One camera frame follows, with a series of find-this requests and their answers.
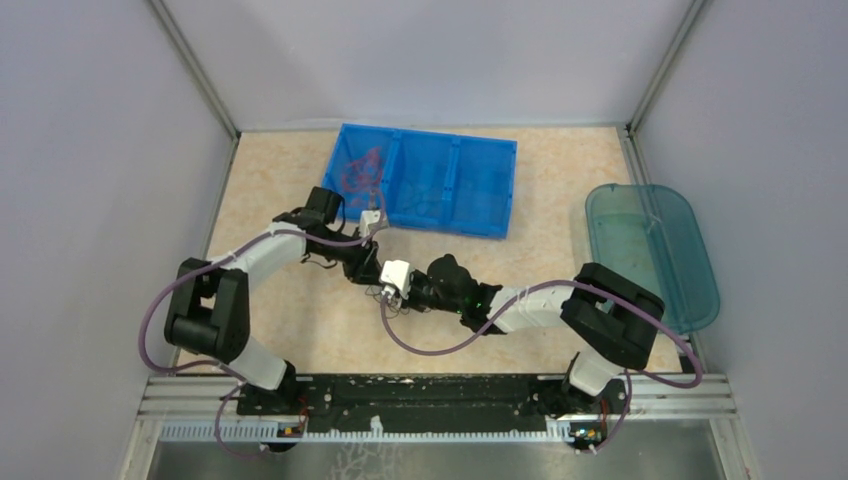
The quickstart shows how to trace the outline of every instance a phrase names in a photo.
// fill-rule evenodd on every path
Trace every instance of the teal plastic container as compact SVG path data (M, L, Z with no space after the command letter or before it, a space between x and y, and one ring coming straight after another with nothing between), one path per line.
M677 333L715 320L718 288L689 202L661 185L602 185L586 199L594 261L660 296Z

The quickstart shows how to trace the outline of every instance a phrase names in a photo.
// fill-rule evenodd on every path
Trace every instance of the speckled work surface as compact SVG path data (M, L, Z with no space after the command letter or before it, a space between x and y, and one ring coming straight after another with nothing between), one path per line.
M629 183L613 128L450 129L518 141L512 220L506 240L419 230L380 232L380 259L426 270L453 253L479 281L512 286L572 278L591 260L583 203L604 183ZM210 256L253 238L277 214L303 205L320 185L338 131L244 134L232 167ZM340 267L289 265L251 294L252 334L299 372L564 372L585 342L568 328L530 329L480 338L448 356L420 357L386 335L378 304ZM471 331L456 314L412 312L392 320L398 336L441 349ZM183 352L180 363L193 358ZM649 370L679 371L674 345L657 339Z

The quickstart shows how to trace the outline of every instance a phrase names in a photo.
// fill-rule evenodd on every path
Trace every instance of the white wall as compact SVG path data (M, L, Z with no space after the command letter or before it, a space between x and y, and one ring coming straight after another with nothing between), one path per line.
M242 130L628 120L691 0L168 0Z
M117 475L228 148L141 0L0 4L0 478Z
M846 51L844 0L715 2L639 137L698 216L707 356L769 480L848 470Z

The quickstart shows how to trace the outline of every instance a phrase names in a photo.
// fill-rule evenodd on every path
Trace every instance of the purple cable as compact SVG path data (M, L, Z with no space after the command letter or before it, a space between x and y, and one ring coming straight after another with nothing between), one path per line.
M235 450L230 449L226 443L224 443L224 439L221 438L221 417L224 415L224 408L226 408L227 403L235 397L236 393L241 390L241 385L236 385L236 388L230 390L229 393L224 395L224 398L221 400L221 406L218 407L218 412L215 414L215 441L218 442L218 445L228 454L241 458L242 460L252 460L254 458L259 458L265 454L267 450L263 450L263 447L259 447L259 453L240 453Z
M633 380L630 378L630 371L626 368L624 369L624 379L627 381L627 395L624 397L624 408L621 410L621 415L618 417L618 421L615 422L615 426L610 430L609 435L603 440L601 443L595 447L594 450L578 450L582 453L594 453L595 455L601 453L601 450L605 449L609 442L618 434L618 431L621 430L621 426L624 425L624 417L630 413L630 400L633 398Z
M678 336L676 333L671 331L671 329L668 328L667 326L663 325L659 320L650 316L644 310L640 309L636 305L633 305L632 303L628 302L627 300L620 298L618 295L613 295L609 292L605 292L604 290L601 290L600 288L593 287L592 285L587 285L585 283L575 282L574 280L549 280L547 282L543 282L543 283L540 283L538 285L534 285L532 287L527 288L527 290L525 290L525 291L519 293L518 295L507 300L506 303L504 303L503 306L501 306L501 308L498 309L498 311L495 312L495 314L492 315L492 317L489 318L489 320L486 323L484 323L483 326L479 330L474 332L474 335L471 335L470 337L468 337L468 339L466 339L465 341L463 341L459 345L455 345L453 347L446 348L444 350L420 350L418 348L415 348L411 345L406 344L403 340L398 338L398 336L392 330L392 327L389 325L389 319L386 317L386 305L388 304L388 296L385 295L385 294L382 296L382 299L380 301L380 317L383 320L383 327L386 329L386 333L389 334L389 337L391 337L391 339L394 340L395 343L397 343L398 345L403 347L405 350L412 352L412 353L415 353L417 355L424 355L424 356L430 356L430 357L435 357L435 356L439 356L439 355L448 355L450 353L454 353L456 351L462 350L463 348L467 347L472 342L474 342L475 340L480 338L480 336L482 336L484 333L486 333L486 330L488 330L489 327L491 327L495 323L495 320L497 320L498 317L503 315L503 313L507 309L509 309L509 307L511 307L513 304L515 304L515 302L517 302L519 300L519 298L521 298L522 296L529 295L533 292L536 292L536 291L539 291L539 290L542 290L542 289L545 289L545 288L549 288L549 287L571 287L571 288L579 288L580 290L585 290L589 293L593 293L593 294L595 294L595 295L597 295L601 298L604 298L604 299L609 300L609 301L611 301L611 302L613 302L617 305L624 307L625 309L629 310L634 315L638 316L642 320L644 320L644 321L648 322L649 324L651 324L652 326L656 327L657 330L661 331L667 337L669 337L674 342L674 344L677 345L677 347L680 348L683 351L683 353L686 354L686 356L689 358L689 361L692 362L692 367L695 369L695 378L689 383L679 383L679 382L675 382L675 381L672 381L672 380L662 378L662 377L660 377L656 374L653 374L651 372L646 372L644 370L640 370L639 373L642 373L643 375L647 376L648 378L650 378L652 380L655 380L657 382L660 382L660 383L663 383L665 385L669 385L669 386L672 386L672 387L676 387L676 388L695 388L698 385L700 385L701 380L704 378L704 370L701 367L701 362L698 360L698 357L695 356L695 352L692 351L692 349L689 347L689 345L687 345L686 342L684 342L683 339L680 338L680 336Z
M377 190L377 196L380 198L380 221L382 222L384 219L388 218L388 214L386 213L386 199L383 196L383 192L380 191L380 190ZM144 317L141 320L141 327L139 328L139 332L138 332L138 354L141 357L141 361L144 362L144 364L147 366L147 368L149 368L149 369L151 369L151 370L153 370L154 372L157 372L157 373L165 373L165 374L177 373L177 372L181 372L183 370L186 370L186 369L192 368L192 367L197 367L197 366L201 366L201 365L211 365L213 367L220 368L221 370L223 370L227 374L232 375L233 377L235 377L239 380L244 380L240 375L238 375L236 372L231 370L229 367L227 367L226 365L224 365L220 362L214 361L214 360L196 360L194 362L189 362L189 363L186 363L185 365L180 365L180 366L177 366L177 367L163 367L162 365L157 365L156 363L153 362L153 359L151 359L150 355L147 353L147 330L150 328L150 322L153 319L153 314L156 312L156 309L159 308L159 305L162 303L162 301L165 299L165 297L167 297L169 294L173 293L174 290L176 290L177 288L179 288L181 285L185 284L186 282L194 280L195 278L197 278L201 275L205 275L205 274L215 270L216 268L218 268L222 265L226 265L227 263L232 262L233 260L235 260L236 258L241 256L242 254L244 254L244 252L248 251L251 247L253 247L257 243L261 242L262 240L265 240L266 238L270 238L270 237L277 236L277 235L294 235L296 237L305 238L307 240L311 240L311 241L316 242L316 243L321 243L321 244L329 245L329 246L333 246L333 247L353 247L353 246L360 245L360 244L363 244L365 242L368 242L369 240L371 240L372 237L374 237L374 235L378 231L383 230L384 228L387 228L387 227L388 227L388 225L386 224L386 225L382 226L381 228L375 229L373 232L371 232L370 235L367 235L364 238L360 238L360 239L357 239L357 240L351 240L351 241L348 241L348 242L333 242L331 240L324 240L323 238L318 238L314 235L309 235L308 233L302 232L300 230L279 229L279 230L274 230L273 232L264 232L264 233L260 234L259 236L257 236L256 238L254 238L253 240L251 240L251 241L245 243L244 245L242 245L241 247L239 247L239 249L232 252L227 257L225 257L221 260L218 260L217 262L214 262L210 265L207 265L203 268L193 270L193 271L183 275L182 277L179 277L178 279L176 279L173 282L171 282L170 284L168 284L167 287L162 289L162 291L159 292L158 295L156 295L156 297L153 299L153 302L150 303L150 306L147 307L147 311L144 313Z

